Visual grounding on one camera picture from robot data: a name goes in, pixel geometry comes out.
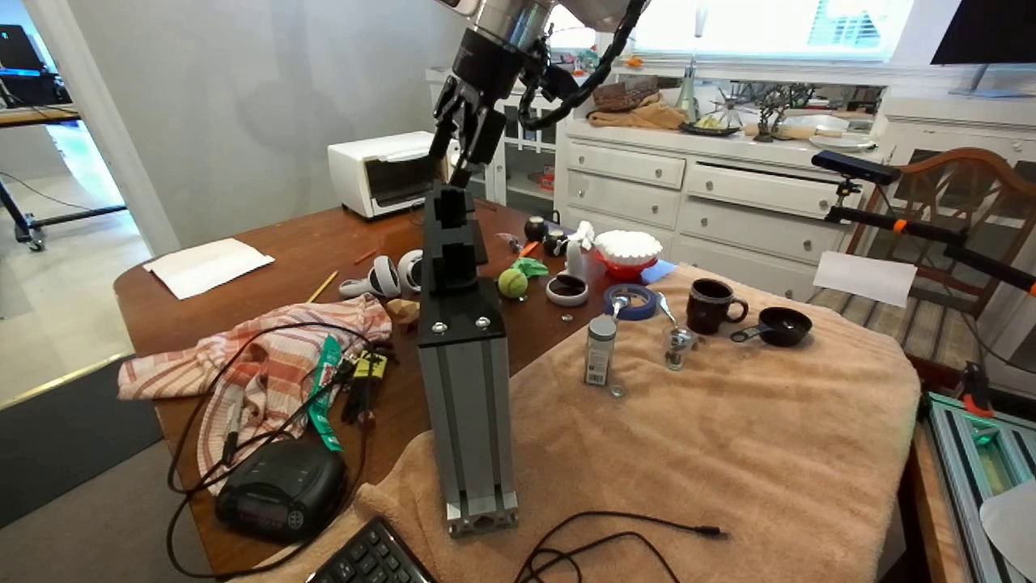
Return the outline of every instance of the keyboard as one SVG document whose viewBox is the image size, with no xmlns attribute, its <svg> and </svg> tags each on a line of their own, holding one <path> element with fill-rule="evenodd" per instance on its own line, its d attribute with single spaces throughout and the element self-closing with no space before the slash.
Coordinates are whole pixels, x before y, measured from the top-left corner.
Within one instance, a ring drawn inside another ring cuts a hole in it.
<svg viewBox="0 0 1036 583">
<path fill-rule="evenodd" d="M 432 583 L 432 576 L 376 516 L 307 583 Z"/>
</svg>

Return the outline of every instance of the small bottle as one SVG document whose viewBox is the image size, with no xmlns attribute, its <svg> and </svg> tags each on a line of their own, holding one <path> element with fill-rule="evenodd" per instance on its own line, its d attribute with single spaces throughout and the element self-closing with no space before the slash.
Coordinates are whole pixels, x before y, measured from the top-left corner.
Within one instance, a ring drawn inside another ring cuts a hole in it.
<svg viewBox="0 0 1036 583">
<path fill-rule="evenodd" d="M 607 385 L 610 375 L 610 346 L 614 346 L 614 319 L 598 313 L 587 328 L 587 364 L 581 385 Z"/>
<path fill-rule="evenodd" d="M 701 117 L 692 62 L 682 68 L 677 106 L 682 111 L 682 122 L 697 122 Z"/>
</svg>

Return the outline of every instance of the wooden chair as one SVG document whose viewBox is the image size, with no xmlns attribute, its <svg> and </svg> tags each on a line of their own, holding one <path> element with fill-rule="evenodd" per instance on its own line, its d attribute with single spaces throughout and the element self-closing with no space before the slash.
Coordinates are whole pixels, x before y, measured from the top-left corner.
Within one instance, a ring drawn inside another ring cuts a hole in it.
<svg viewBox="0 0 1036 583">
<path fill-rule="evenodd" d="M 898 168 L 898 178 L 876 185 L 858 212 L 898 216 L 964 235 L 979 260 L 1012 267 L 1036 226 L 1036 183 L 1018 178 L 1000 157 L 985 148 L 925 151 Z M 917 364 L 964 368 L 985 361 L 976 319 L 1000 281 L 950 260 L 948 242 L 855 225 L 846 252 L 911 262 L 917 281 L 907 308 L 876 303 L 840 293 L 815 293 L 846 319 L 882 330 Z"/>
</svg>

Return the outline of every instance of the coffee cup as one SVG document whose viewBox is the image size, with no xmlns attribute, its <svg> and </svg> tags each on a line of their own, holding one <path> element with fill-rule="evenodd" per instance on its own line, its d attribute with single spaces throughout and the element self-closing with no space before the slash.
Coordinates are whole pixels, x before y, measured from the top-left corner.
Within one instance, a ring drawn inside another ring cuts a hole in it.
<svg viewBox="0 0 1036 583">
<path fill-rule="evenodd" d="M 746 303 L 719 278 L 697 278 L 685 298 L 685 328 L 697 334 L 719 334 L 720 321 L 744 321 Z"/>
</svg>

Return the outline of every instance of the striped towel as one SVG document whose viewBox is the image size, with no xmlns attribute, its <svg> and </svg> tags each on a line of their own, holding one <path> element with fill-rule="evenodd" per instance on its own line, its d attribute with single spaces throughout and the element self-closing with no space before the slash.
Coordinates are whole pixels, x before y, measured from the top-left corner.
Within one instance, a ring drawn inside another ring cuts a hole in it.
<svg viewBox="0 0 1036 583">
<path fill-rule="evenodd" d="M 344 342 L 346 357 L 355 357 L 365 342 L 389 341 L 391 321 L 376 298 L 284 303 L 203 336 L 189 351 L 126 361 L 118 368 L 118 398 L 182 398 L 214 385 L 214 398 L 197 427 L 197 474 L 208 475 L 222 458 L 234 417 L 239 420 L 242 445 L 262 430 L 281 427 L 281 420 L 297 412 L 307 398 L 310 368 L 328 334 Z"/>
</svg>

